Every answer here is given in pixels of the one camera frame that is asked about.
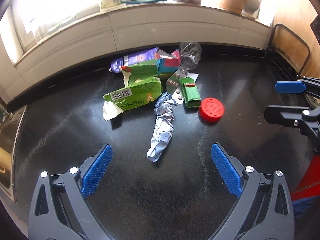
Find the green toy truck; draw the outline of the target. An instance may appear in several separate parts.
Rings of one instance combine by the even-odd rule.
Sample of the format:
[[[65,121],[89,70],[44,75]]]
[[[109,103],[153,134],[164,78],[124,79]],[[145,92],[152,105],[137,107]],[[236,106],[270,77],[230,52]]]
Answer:
[[[199,108],[201,97],[196,82],[191,77],[184,77],[179,80],[179,84],[185,107]]]

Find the red round lid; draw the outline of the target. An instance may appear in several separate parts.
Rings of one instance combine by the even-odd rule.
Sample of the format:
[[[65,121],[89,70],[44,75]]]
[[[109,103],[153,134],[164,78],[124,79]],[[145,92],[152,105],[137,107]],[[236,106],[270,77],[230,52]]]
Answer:
[[[207,122],[218,122],[225,113],[225,107],[216,98],[205,98],[201,101],[199,115]]]

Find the clear plastic cup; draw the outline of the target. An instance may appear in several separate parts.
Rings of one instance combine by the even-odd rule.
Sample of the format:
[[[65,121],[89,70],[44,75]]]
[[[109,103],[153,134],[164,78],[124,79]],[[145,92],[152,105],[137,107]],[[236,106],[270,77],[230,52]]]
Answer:
[[[202,48],[198,42],[184,41],[179,45],[181,66],[193,70],[201,60]]]

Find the wooden cutting board in rack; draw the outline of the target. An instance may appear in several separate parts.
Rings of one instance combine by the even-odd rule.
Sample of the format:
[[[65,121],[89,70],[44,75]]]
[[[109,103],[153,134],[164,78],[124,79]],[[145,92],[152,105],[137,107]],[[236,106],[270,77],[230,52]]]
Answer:
[[[295,70],[298,77],[303,74],[311,56],[308,44],[282,23],[272,26],[267,51],[279,54]]]

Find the red cabinet doors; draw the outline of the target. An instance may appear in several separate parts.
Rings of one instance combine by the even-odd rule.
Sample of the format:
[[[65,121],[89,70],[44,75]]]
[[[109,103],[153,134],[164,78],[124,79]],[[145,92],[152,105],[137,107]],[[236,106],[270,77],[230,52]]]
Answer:
[[[308,166],[302,180],[291,194],[293,201],[310,197],[319,196],[319,173],[320,173],[320,157],[315,155]]]

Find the pink foil snack bag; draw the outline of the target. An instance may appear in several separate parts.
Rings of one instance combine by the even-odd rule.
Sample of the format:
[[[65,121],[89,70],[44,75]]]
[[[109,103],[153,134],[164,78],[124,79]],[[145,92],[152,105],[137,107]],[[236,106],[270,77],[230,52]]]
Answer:
[[[169,54],[161,49],[156,53],[157,66],[160,67],[179,67],[181,64],[180,51],[176,49],[173,53]]]

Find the green torn carton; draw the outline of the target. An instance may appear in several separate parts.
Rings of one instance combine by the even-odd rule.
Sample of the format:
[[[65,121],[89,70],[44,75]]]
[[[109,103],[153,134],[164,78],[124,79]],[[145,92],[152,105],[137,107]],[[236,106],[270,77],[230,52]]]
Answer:
[[[162,94],[159,77],[148,77],[138,83],[107,93],[103,96],[103,118],[105,121],[148,103],[154,102]]]

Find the stainless steel sink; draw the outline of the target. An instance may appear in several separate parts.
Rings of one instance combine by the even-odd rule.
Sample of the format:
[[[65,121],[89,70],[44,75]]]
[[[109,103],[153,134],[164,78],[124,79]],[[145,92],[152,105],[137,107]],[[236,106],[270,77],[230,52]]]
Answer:
[[[15,192],[16,152],[27,109],[28,106],[24,106],[1,119],[1,190],[14,203],[17,202]]]

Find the white blue wrapper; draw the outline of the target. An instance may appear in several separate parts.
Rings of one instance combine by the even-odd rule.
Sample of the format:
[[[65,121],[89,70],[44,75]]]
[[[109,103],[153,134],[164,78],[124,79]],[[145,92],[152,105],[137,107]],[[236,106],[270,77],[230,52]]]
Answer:
[[[172,138],[174,131],[173,121],[175,120],[172,107],[176,105],[176,101],[168,92],[163,93],[155,104],[155,128],[150,140],[151,146],[146,154],[147,158],[153,163],[160,159]]]

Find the purple snack bag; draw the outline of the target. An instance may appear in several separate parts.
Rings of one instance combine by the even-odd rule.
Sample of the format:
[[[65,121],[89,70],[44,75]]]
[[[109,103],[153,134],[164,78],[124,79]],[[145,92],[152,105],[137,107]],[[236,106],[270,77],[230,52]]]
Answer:
[[[155,47],[134,54],[125,55],[119,59],[114,60],[109,67],[109,71],[118,74],[121,72],[122,66],[127,67],[136,63],[154,60],[156,58],[156,53],[158,50],[159,48]]]

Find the white stone mortar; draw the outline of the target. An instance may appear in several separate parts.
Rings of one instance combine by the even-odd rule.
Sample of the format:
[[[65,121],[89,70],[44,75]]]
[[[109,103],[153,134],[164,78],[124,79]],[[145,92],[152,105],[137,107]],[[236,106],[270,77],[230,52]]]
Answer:
[[[245,0],[244,7],[241,14],[247,18],[251,18],[255,20],[256,17],[254,14],[259,8],[260,8],[259,0]]]

